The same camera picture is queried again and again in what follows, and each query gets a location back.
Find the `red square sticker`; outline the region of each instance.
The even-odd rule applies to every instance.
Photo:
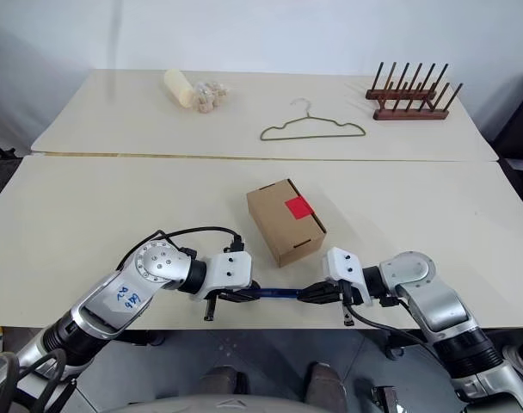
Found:
[[[302,219],[313,214],[310,204],[308,204],[307,200],[301,195],[286,201],[285,204],[295,219]]]

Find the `white wall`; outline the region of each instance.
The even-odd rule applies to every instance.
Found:
[[[0,139],[26,150],[90,68],[373,74],[450,63],[492,139],[523,97],[523,0],[0,0]]]

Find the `white table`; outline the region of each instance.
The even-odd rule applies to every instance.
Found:
[[[375,121],[372,114],[378,105],[365,99],[371,77],[227,72],[187,76],[192,83],[217,80],[231,89],[230,94],[219,108],[200,114],[182,108],[165,92],[163,71],[92,71],[32,149],[278,159],[496,160],[458,98],[446,120]],[[311,101],[312,116],[359,124],[366,136],[260,141],[265,128],[305,116],[302,102],[291,105],[299,97]],[[268,137],[350,131],[358,132],[351,126],[338,129],[307,120]]]
[[[329,234],[323,248],[276,268],[245,194],[290,177]],[[483,327],[523,327],[523,205],[495,163],[284,162],[118,157],[26,157],[0,195],[0,324],[42,326],[60,317],[158,228],[224,225],[239,231],[263,287],[322,279],[323,252],[339,246],[366,266],[405,250],[439,274]],[[202,255],[230,239],[176,239]],[[132,325],[141,329],[342,328],[341,309],[292,300],[204,304],[161,291]],[[399,308],[367,317],[415,327]]]

